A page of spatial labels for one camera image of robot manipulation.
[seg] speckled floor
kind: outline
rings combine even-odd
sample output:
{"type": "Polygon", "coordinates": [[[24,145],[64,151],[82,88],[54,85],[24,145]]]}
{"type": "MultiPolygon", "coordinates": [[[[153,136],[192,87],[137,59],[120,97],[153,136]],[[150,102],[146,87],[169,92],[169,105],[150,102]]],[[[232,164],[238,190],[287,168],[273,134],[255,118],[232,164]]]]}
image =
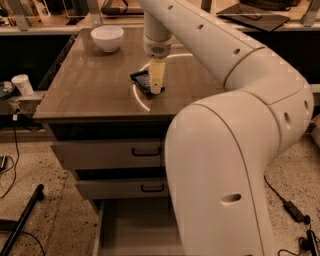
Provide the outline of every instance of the speckled floor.
{"type": "MultiPolygon", "coordinates": [[[[20,152],[17,178],[12,190],[0,199],[0,219],[17,220],[41,183],[45,198],[36,204],[23,230],[39,239],[47,256],[92,255],[97,216],[91,205],[81,199],[71,173],[63,170],[56,160],[50,149],[51,138],[42,132],[27,131],[18,132],[17,138],[20,152]]],[[[0,132],[0,155],[16,159],[13,131],[0,132]]],[[[274,159],[266,176],[284,198],[311,216],[312,229],[320,236],[320,149],[313,139],[304,136],[274,159]]],[[[0,195],[12,179],[12,171],[0,176],[0,195]]],[[[280,200],[267,187],[266,193],[278,249],[297,253],[298,238],[305,236],[306,227],[288,216],[280,200]]],[[[0,233],[0,248],[6,238],[6,233],[0,233]]],[[[11,255],[36,256],[42,253],[32,237],[20,235],[11,255]]]]}

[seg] white bowl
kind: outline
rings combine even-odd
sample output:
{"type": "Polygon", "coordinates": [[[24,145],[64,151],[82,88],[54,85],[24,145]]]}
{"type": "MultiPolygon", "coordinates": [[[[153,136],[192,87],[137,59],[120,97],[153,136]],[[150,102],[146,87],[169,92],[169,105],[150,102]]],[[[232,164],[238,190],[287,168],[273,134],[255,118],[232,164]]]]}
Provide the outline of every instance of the white bowl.
{"type": "Polygon", "coordinates": [[[105,52],[119,49],[123,38],[123,29],[119,26],[105,25],[91,31],[94,43],[105,52]]]}

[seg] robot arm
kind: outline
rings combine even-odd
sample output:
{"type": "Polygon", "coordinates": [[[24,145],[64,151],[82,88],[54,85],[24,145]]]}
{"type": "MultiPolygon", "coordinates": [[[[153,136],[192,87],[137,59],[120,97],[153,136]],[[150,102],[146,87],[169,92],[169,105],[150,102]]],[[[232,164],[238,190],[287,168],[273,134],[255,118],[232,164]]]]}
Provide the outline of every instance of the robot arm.
{"type": "Polygon", "coordinates": [[[265,45],[185,0],[137,1],[149,55],[168,55],[172,33],[230,90],[184,108],[168,129],[167,177],[185,255],[276,255],[263,174],[307,128],[310,86],[265,45]]]}

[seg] drawer handle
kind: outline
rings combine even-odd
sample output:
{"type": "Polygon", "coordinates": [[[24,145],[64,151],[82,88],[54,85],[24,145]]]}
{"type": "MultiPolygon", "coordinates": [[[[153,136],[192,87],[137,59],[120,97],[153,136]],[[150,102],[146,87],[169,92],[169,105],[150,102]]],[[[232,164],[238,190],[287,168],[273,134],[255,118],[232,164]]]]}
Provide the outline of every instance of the drawer handle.
{"type": "Polygon", "coordinates": [[[137,156],[137,157],[142,157],[142,156],[159,156],[161,154],[161,147],[158,147],[157,152],[155,153],[138,153],[138,150],[135,148],[132,148],[131,150],[132,155],[137,156]]]}
{"type": "Polygon", "coordinates": [[[159,189],[154,189],[154,188],[145,189],[144,185],[141,185],[141,191],[144,193],[159,193],[164,191],[164,188],[165,188],[164,184],[162,184],[159,189]]]}

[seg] brown table surface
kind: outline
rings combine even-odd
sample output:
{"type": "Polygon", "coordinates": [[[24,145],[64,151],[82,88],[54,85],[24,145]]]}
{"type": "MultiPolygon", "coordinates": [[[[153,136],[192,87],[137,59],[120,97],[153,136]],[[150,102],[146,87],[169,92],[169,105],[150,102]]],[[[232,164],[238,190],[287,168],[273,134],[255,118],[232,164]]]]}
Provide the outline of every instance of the brown table surface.
{"type": "Polygon", "coordinates": [[[143,50],[143,28],[124,29],[123,44],[114,53],[105,53],[95,46],[91,29],[81,30],[37,108],[35,120],[50,123],[171,118],[191,102],[224,92],[207,70],[175,41],[171,54],[178,56],[165,60],[164,92],[145,95],[129,77],[150,61],[143,50]]]}

